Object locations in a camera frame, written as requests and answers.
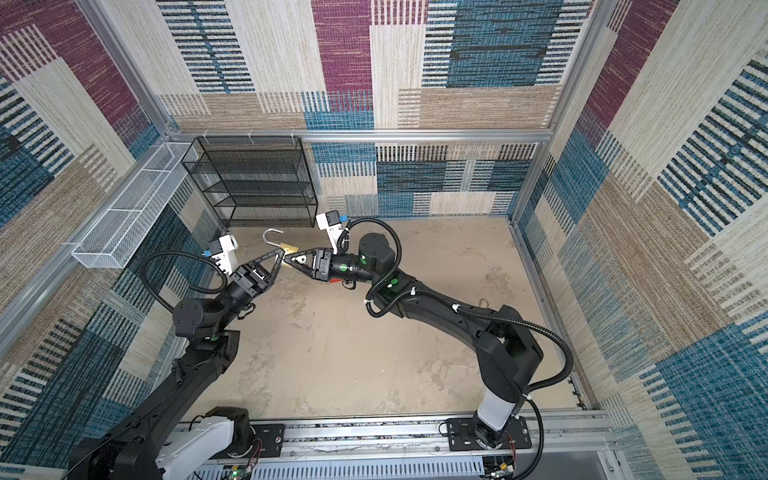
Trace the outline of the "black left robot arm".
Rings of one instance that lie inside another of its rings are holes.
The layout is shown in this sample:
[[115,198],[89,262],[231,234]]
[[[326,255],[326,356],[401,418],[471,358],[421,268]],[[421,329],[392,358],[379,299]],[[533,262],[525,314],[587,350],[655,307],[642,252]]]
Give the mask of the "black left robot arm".
[[260,442],[247,409],[216,408],[199,424],[170,438],[195,401],[233,363],[240,334],[230,329],[274,284],[285,253],[276,248],[219,274],[217,288],[172,306],[177,336],[188,340],[170,374],[132,413],[100,438],[71,452],[67,479],[185,479],[217,454],[248,457]]

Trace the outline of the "brass padlock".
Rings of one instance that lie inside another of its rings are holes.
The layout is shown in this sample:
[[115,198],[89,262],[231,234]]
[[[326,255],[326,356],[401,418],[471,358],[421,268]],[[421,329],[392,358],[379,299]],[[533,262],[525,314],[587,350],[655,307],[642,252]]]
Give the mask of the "brass padlock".
[[298,252],[298,248],[294,245],[282,242],[280,238],[273,239],[275,235],[283,235],[284,231],[276,228],[268,228],[262,233],[262,240],[265,244],[280,248],[286,254],[294,254]]

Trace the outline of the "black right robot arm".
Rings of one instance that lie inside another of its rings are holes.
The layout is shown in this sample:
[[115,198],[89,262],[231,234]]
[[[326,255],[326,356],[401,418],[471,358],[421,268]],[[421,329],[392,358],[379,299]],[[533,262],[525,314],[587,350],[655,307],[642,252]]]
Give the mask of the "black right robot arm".
[[371,317],[393,314],[416,320],[470,348],[485,386],[470,437],[483,448],[499,448],[508,441],[512,418],[539,386],[533,377],[544,354],[534,335],[545,330],[523,320],[512,307],[496,311],[468,305],[405,273],[400,268],[402,243],[395,235],[368,233],[355,253],[345,249],[348,238],[343,233],[336,246],[297,251],[285,262],[313,280],[340,280],[352,287],[367,283],[364,305]]

